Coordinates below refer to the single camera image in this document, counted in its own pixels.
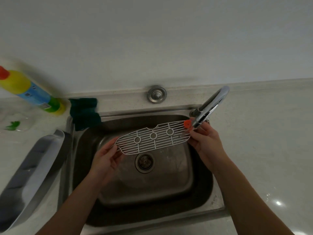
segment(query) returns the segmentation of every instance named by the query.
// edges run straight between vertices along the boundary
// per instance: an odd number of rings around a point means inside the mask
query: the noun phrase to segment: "dark green cloth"
[[[75,130],[80,131],[101,124],[100,115],[96,112],[96,98],[69,99],[71,110],[69,114],[73,118]]]

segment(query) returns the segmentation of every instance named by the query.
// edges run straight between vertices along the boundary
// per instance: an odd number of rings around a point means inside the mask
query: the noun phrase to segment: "orange disc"
[[[185,121],[184,121],[184,127],[185,127],[185,128],[190,128],[190,127],[192,126],[191,123],[192,123],[191,120],[185,120]]]

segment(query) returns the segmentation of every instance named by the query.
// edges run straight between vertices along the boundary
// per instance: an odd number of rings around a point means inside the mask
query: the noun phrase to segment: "forearm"
[[[89,173],[36,235],[79,235],[101,186],[102,181]]]
[[[293,234],[259,197],[228,156],[214,162],[214,168],[214,175],[239,235]]]

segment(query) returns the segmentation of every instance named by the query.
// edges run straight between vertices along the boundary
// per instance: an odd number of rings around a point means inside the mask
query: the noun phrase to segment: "chrome faucet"
[[[209,115],[218,107],[218,105],[225,99],[229,92],[229,86],[223,86],[214,93],[202,106],[198,109],[191,111],[190,116],[195,119],[192,121],[192,126],[198,128]]]

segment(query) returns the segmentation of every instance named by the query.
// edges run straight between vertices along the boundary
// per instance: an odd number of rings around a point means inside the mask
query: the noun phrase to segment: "hand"
[[[117,151],[115,145],[117,139],[118,137],[115,137],[102,146],[92,161],[89,173],[102,180],[102,186],[112,179],[115,169],[125,156],[121,150]]]
[[[227,158],[218,132],[207,122],[190,132],[188,143],[197,150],[206,167],[214,173],[214,163],[221,158]]]

